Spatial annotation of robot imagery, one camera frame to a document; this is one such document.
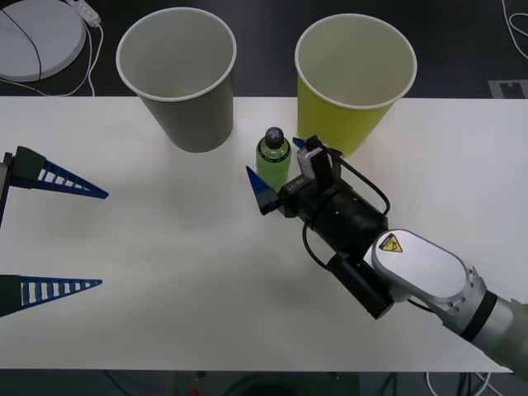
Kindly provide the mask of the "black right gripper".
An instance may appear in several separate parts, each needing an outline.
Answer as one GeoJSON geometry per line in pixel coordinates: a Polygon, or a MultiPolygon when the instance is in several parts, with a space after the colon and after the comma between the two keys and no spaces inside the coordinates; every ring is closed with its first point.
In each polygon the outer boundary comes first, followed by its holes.
{"type": "Polygon", "coordinates": [[[299,217],[313,223],[323,207],[339,192],[342,153],[322,143],[316,135],[307,139],[294,137],[299,149],[295,155],[300,175],[288,181],[277,193],[250,167],[248,179],[262,215],[279,210],[286,218],[299,217]]]}

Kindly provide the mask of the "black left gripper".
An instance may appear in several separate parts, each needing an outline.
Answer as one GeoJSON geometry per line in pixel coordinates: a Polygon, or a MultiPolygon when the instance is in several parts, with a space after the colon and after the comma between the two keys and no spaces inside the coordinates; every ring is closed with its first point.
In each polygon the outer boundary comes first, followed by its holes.
{"type": "MultiPolygon", "coordinates": [[[[11,180],[13,186],[25,189],[97,199],[105,199],[109,196],[100,187],[52,163],[45,156],[27,147],[17,147],[14,161],[11,153],[5,153],[0,166],[0,224],[6,208],[11,180]]],[[[1,317],[75,295],[101,284],[102,280],[98,279],[1,275],[1,317]]]]}

